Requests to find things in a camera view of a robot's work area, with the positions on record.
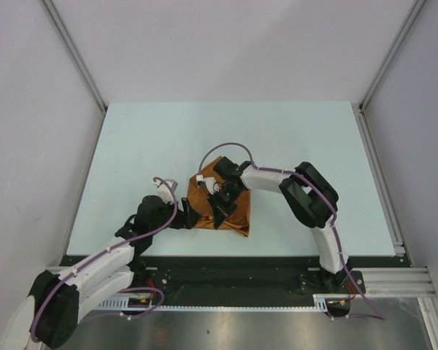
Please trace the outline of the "orange cloth napkin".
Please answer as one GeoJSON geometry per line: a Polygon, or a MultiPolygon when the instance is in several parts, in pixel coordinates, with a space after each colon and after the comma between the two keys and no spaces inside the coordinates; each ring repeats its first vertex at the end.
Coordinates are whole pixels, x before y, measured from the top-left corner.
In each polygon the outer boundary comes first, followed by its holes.
{"type": "MultiPolygon", "coordinates": [[[[221,187],[224,180],[213,170],[214,166],[223,159],[219,156],[211,163],[207,164],[200,174],[204,177],[213,177],[221,187]]],[[[189,179],[187,199],[193,209],[201,215],[199,221],[193,226],[196,229],[213,230],[213,214],[211,206],[207,200],[209,192],[207,189],[199,188],[196,184],[196,175],[189,179]]],[[[248,237],[250,232],[250,213],[251,213],[251,192],[244,191],[237,199],[237,210],[227,217],[226,221],[219,227],[220,230],[235,230],[239,234],[248,237]]]]}

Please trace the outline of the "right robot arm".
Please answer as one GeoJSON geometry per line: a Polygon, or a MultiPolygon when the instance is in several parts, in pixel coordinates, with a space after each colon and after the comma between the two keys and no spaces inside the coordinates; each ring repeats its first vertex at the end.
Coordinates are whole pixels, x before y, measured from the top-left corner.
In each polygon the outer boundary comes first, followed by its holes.
{"type": "Polygon", "coordinates": [[[198,175],[196,183],[207,189],[212,221],[219,228],[238,210],[238,198],[247,190],[265,190],[283,195],[293,215],[308,227],[318,248],[323,286],[340,292],[349,278],[344,269],[348,256],[333,229],[337,218],[337,191],[308,162],[293,170],[257,166],[245,161],[241,165],[222,157],[213,167],[222,179],[198,175]]]}

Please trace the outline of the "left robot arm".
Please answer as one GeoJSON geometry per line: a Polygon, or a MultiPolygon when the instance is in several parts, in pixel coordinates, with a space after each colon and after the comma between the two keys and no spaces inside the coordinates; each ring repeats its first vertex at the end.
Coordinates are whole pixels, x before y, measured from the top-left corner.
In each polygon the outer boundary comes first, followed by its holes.
{"type": "Polygon", "coordinates": [[[60,273],[44,271],[35,278],[29,292],[35,302],[31,340],[57,349],[89,312],[115,293],[129,289],[155,294],[141,254],[155,234],[166,228],[191,229],[200,219],[187,198],[175,204],[157,195],[144,197],[106,249],[60,273]]]}

